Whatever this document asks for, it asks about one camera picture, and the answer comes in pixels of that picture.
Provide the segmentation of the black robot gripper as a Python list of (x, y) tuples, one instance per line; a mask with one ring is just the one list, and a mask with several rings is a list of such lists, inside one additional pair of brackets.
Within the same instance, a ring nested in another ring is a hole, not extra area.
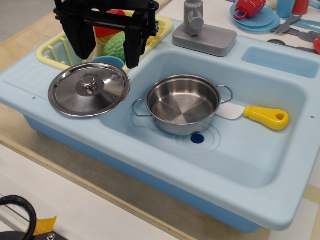
[(75, 52), (86, 60), (96, 47), (93, 26), (124, 31), (126, 66), (139, 65), (147, 40), (159, 31), (154, 0), (56, 0), (54, 13)]

